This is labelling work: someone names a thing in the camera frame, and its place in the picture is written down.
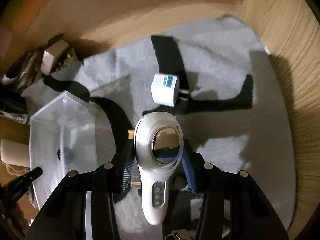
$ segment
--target white power adapter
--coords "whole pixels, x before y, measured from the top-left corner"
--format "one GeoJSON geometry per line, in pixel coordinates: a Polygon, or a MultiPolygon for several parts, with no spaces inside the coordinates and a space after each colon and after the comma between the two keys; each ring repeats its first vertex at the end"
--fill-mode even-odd
{"type": "Polygon", "coordinates": [[[179,89],[179,77],[168,74],[155,74],[151,84],[152,99],[156,104],[174,107],[178,93],[188,94],[188,90],[179,89]]]}

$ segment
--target metal bolt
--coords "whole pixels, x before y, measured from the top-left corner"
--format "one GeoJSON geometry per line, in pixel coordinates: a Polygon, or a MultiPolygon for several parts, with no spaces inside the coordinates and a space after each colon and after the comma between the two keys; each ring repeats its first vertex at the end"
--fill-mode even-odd
{"type": "Polygon", "coordinates": [[[113,167],[112,163],[105,163],[103,165],[103,168],[105,168],[106,170],[111,169],[113,167]]]}
{"type": "Polygon", "coordinates": [[[203,164],[203,167],[207,170],[211,170],[213,168],[213,165],[211,163],[205,163],[203,164]]]}
{"type": "Polygon", "coordinates": [[[76,175],[77,175],[77,172],[76,172],[75,170],[68,172],[68,176],[69,176],[69,177],[74,177],[74,176],[76,176],[76,175]]]}
{"type": "Polygon", "coordinates": [[[246,172],[246,171],[240,171],[240,176],[241,177],[248,177],[248,172],[246,172]]]}

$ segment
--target gray cloth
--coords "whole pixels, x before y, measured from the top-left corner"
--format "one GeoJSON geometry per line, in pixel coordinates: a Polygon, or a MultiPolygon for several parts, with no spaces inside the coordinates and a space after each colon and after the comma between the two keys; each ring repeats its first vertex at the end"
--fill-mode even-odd
{"type": "MultiPolygon", "coordinates": [[[[177,41],[194,99],[234,98],[246,75],[252,75],[252,109],[179,115],[177,120],[184,138],[207,162],[228,172],[247,170],[288,228],[296,192],[292,137],[284,99],[263,45],[253,30],[235,18],[190,23],[163,35],[177,41]]],[[[157,107],[150,86],[158,72],[151,38],[147,37],[89,57],[82,65],[52,76],[78,81],[92,97],[113,100],[135,126],[143,111],[157,107]]],[[[58,94],[40,80],[23,96],[33,114],[58,94]]],[[[110,161],[115,153],[110,123],[101,110],[96,118],[96,147],[99,164],[110,161]]],[[[162,239],[161,226],[145,220],[136,188],[115,209],[124,239],[162,239]]]]}

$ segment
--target orange stripe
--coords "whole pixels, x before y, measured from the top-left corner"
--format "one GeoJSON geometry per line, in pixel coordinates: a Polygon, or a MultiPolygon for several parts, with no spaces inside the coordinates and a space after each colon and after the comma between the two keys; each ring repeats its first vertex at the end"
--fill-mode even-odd
{"type": "Polygon", "coordinates": [[[26,31],[49,1],[50,0],[25,0],[12,22],[13,32],[26,31]]]}

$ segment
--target transparent plastic container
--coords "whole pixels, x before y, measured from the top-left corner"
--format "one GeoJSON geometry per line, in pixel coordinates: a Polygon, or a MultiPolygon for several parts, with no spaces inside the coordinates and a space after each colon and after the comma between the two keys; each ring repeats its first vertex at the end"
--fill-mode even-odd
{"type": "Polygon", "coordinates": [[[69,171],[97,169],[95,109],[65,91],[36,112],[30,123],[30,167],[43,170],[33,182],[41,208],[69,171]]]}

